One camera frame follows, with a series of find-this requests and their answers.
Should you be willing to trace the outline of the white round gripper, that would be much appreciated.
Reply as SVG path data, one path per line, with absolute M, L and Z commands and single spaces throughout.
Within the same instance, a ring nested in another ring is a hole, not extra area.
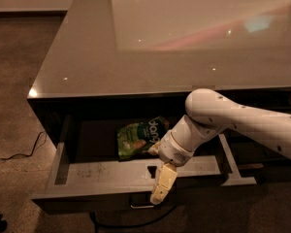
M 160 143 L 156 142 L 148 149 L 151 155 L 159 155 L 165 162 L 155 173 L 155 183 L 150 195 L 150 203 L 161 204 L 169 194 L 175 183 L 178 172 L 176 167 L 184 166 L 193 156 L 193 151 L 187 151 L 181 147 L 169 130 Z

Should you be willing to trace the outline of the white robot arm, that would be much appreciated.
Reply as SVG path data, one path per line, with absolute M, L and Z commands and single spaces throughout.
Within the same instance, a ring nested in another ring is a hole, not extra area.
M 163 165 L 157 169 L 150 203 L 161 204 L 176 181 L 177 168 L 195 150 L 226 129 L 291 159 L 291 115 L 238 104 L 222 94 L 199 88 L 185 100 L 186 114 L 149 151 Z

